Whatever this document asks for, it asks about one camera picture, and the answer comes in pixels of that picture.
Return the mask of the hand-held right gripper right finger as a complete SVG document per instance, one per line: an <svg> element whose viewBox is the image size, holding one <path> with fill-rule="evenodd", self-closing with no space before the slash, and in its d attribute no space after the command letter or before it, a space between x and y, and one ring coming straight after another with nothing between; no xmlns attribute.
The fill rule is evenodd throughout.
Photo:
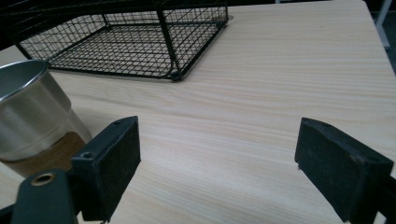
<svg viewBox="0 0 396 224"><path fill-rule="evenodd" d="M294 160L344 222L394 221L393 161L332 125L303 118Z"/></svg>

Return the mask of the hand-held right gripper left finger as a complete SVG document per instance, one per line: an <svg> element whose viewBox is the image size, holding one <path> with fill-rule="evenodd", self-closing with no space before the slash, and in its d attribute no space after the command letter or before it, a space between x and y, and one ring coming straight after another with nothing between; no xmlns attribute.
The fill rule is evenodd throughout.
<svg viewBox="0 0 396 224"><path fill-rule="evenodd" d="M119 119L72 159L86 221L109 221L141 162L138 116Z"/></svg>

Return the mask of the steel cup with wooden band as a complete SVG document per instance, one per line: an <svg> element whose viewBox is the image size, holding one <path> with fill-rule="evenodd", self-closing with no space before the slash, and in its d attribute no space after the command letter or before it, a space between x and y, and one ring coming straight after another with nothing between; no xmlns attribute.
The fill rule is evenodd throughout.
<svg viewBox="0 0 396 224"><path fill-rule="evenodd" d="M0 162L24 177L67 171L91 139L46 62L0 67Z"/></svg>

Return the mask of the black wire mesh rack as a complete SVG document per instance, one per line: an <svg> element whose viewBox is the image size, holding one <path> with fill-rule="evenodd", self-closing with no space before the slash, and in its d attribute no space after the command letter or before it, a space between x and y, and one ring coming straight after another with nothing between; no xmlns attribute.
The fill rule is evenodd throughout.
<svg viewBox="0 0 396 224"><path fill-rule="evenodd" d="M229 20L227 0L0 0L0 32L50 69L180 81Z"/></svg>

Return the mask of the white metal stand leg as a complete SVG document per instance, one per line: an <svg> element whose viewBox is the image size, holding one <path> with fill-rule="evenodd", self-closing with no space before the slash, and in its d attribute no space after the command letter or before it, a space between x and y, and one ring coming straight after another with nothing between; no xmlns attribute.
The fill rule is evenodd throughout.
<svg viewBox="0 0 396 224"><path fill-rule="evenodd" d="M375 28L385 49L390 48L390 43L383 27L383 23L385 21L385 18L387 17L392 1L393 0L383 0L382 6L375 19Z"/></svg>

